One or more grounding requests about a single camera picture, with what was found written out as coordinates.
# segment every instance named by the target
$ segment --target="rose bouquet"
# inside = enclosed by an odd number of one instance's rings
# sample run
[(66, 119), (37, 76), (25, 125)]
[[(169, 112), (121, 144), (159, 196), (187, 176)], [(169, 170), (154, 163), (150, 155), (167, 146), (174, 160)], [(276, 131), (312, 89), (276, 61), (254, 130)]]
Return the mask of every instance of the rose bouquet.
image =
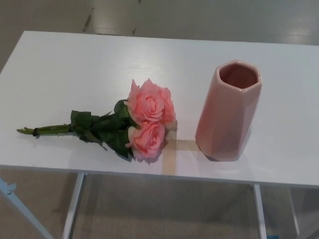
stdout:
[(73, 133), (85, 142), (101, 146), (106, 143), (125, 158), (130, 154), (142, 159), (157, 155), (164, 140), (165, 124), (175, 120), (169, 89), (150, 79), (141, 87), (132, 80), (129, 97), (118, 101), (113, 111), (103, 116), (72, 111), (70, 124), (25, 127), (17, 131), (33, 136)]

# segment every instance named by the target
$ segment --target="metal table leg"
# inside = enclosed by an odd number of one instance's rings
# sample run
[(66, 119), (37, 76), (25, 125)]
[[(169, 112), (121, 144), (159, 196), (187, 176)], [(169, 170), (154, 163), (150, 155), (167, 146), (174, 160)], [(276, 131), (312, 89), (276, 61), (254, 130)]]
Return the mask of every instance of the metal table leg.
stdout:
[(263, 210), (263, 203), (261, 200), (260, 187), (258, 184), (254, 184), (253, 188), (254, 188), (254, 194), (255, 194), (257, 218), (258, 218), (258, 223), (259, 223), (259, 227), (258, 227), (259, 237), (260, 237), (260, 239), (267, 239), (264, 210)]
[(72, 196), (70, 207), (69, 207), (68, 216), (65, 220), (62, 239), (72, 238), (75, 220), (76, 220), (76, 214), (79, 207), (78, 202), (79, 202), (79, 199), (81, 198), (81, 192), (83, 189), (86, 175), (87, 173), (78, 173), (78, 177), (76, 179), (76, 183), (74, 186), (73, 196)]
[(51, 234), (45, 229), (45, 227), (37, 220), (37, 218), (30, 212), (30, 210), (23, 204), (23, 202), (14, 193), (15, 184), (7, 185), (2, 178), (0, 178), (0, 192), (7, 200), (12, 203), (27, 219), (34, 225), (38, 231), (46, 239), (53, 239)]

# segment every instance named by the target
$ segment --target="ceramic vase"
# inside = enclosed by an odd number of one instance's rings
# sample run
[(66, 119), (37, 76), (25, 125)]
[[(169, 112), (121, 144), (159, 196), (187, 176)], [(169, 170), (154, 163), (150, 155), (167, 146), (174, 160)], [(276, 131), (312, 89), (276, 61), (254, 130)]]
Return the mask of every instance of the ceramic vase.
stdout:
[(196, 130), (206, 156), (233, 161), (242, 151), (262, 86), (258, 69), (242, 61), (216, 68)]

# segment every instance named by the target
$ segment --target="vase opening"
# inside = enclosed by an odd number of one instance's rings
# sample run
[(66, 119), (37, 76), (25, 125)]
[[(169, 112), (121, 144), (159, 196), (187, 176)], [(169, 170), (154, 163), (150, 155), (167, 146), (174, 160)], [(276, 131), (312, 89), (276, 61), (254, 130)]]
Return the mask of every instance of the vase opening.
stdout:
[(219, 71), (219, 76), (224, 83), (240, 89), (245, 89), (258, 83), (257, 72), (240, 63), (222, 67)]

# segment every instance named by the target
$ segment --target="rubber band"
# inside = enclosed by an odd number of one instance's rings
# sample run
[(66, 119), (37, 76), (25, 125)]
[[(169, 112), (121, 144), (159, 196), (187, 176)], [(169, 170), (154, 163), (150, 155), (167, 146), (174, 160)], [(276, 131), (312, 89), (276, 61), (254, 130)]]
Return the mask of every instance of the rubber band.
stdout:
[(34, 137), (36, 137), (36, 136), (39, 135), (39, 134), (38, 134), (38, 129), (39, 129), (39, 128), (34, 128), (34, 130), (33, 130), (33, 132), (32, 132), (32, 135), (33, 135)]

